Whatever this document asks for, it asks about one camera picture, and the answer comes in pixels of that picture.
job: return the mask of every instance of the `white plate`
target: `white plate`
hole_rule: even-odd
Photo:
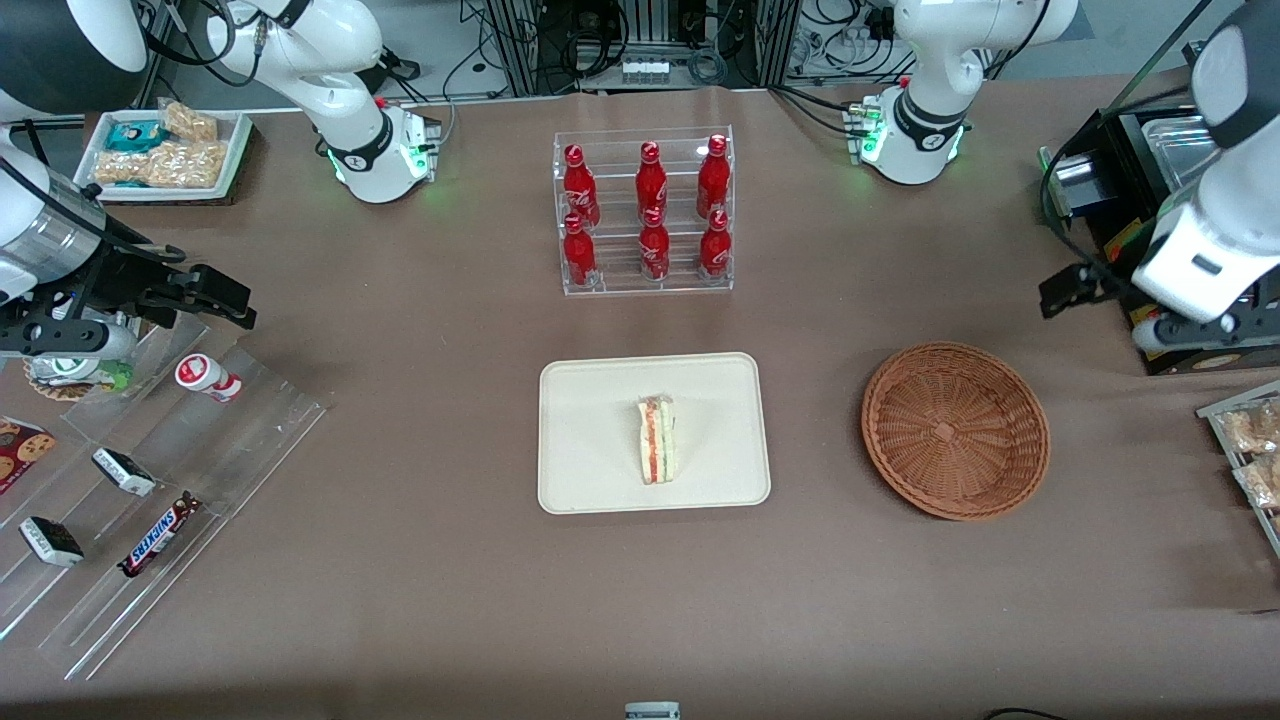
[[[676,479],[646,486],[640,411],[671,396]],[[538,502],[554,515],[759,505],[769,497],[760,373],[744,352],[566,360],[543,369]]]
[[[248,136],[253,131],[253,120],[247,114],[234,110],[200,111],[218,120],[218,140],[227,143],[227,159],[223,160],[223,169],[218,173],[218,182],[214,187],[116,187],[108,184],[102,187],[102,193],[97,199],[102,202],[174,202],[227,197],[232,190],[232,181],[236,178],[236,169],[239,168],[241,158],[244,155],[244,147],[248,145]],[[97,127],[93,128],[93,136],[90,137],[88,147],[81,156],[81,164],[76,168],[76,184],[84,187],[93,182],[97,154],[106,145],[106,136],[111,132],[111,127],[118,123],[159,119],[159,110],[102,113]]]

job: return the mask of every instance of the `red bottle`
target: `red bottle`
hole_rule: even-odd
[[[698,170],[698,217],[705,218],[716,208],[723,208],[728,199],[728,138],[713,135],[707,141],[707,159]]]
[[[650,281],[667,279],[671,270],[671,236],[662,227],[662,208],[653,206],[644,211],[644,228],[640,231],[640,273]]]
[[[600,200],[595,195],[595,176],[586,168],[581,145],[564,149],[564,197],[568,209],[577,213],[591,227],[600,224]]]
[[[698,254],[698,273],[704,281],[722,282],[728,273],[728,261],[733,256],[733,238],[728,234],[728,213],[712,210],[710,227],[703,233],[701,249]]]
[[[658,143],[648,141],[640,146],[640,172],[636,173],[636,213],[657,208],[667,211],[667,170],[658,159]]]
[[[591,287],[599,282],[600,272],[595,268],[595,245],[582,225],[581,215],[570,213],[564,218],[564,263],[573,284]]]

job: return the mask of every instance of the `acrylic display stand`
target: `acrylic display stand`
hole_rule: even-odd
[[[179,387],[173,370],[188,352],[239,375],[239,396],[223,405]],[[77,402],[63,418],[87,442],[19,506],[0,507],[0,623],[8,633],[29,615],[41,630],[50,626],[40,652],[67,679],[102,666],[325,411],[195,318],[152,331],[132,361],[145,382]],[[129,455],[156,488],[146,497],[116,488],[90,460],[102,446]],[[183,491],[204,506],[151,565],[127,578],[116,564]],[[67,525],[84,560],[70,569],[41,562],[18,532],[31,515]]]
[[[668,128],[649,131],[603,131],[556,133],[552,155],[552,188],[556,199],[557,245],[561,259],[561,284],[564,295],[590,296],[645,292],[717,292],[733,288],[733,261],[719,282],[709,283],[698,274],[698,255],[707,220],[698,217],[698,170],[707,156],[707,140],[713,133],[728,138],[726,156],[730,176],[726,211],[730,233],[733,233],[733,128]],[[640,145],[654,141],[662,151],[667,170],[667,222],[671,234],[671,273],[662,282],[640,274],[640,218],[636,208],[635,177],[640,169]],[[589,232],[595,242],[595,264],[600,281],[593,287],[579,287],[570,279],[564,261],[564,147],[581,145],[586,167],[595,176],[600,201],[600,224]]]

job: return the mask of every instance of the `table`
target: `table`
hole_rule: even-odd
[[[1038,313],[1070,255],[1034,151],[1121,83],[992,83],[923,188],[765,92],[468,105],[439,182],[388,206],[334,182],[302,115],[255,118],[237,205],[111,211],[252,287],[243,345],[332,411],[97,679],[12,638],[0,715],[1274,717],[1277,565],[1194,409],[1275,373],[1147,378],[1116,307]],[[728,123],[733,292],[562,297],[552,135]],[[933,340],[1001,356],[1050,419],[1043,488],[989,524],[902,502],[858,436],[876,366]],[[731,350],[760,365],[764,505],[539,509],[544,365]],[[51,420],[17,375],[6,411]]]

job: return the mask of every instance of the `brown basket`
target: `brown basket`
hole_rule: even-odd
[[[1048,468],[1048,421],[1018,373],[955,342],[893,355],[863,395],[863,439],[884,480],[925,512],[989,520]]]

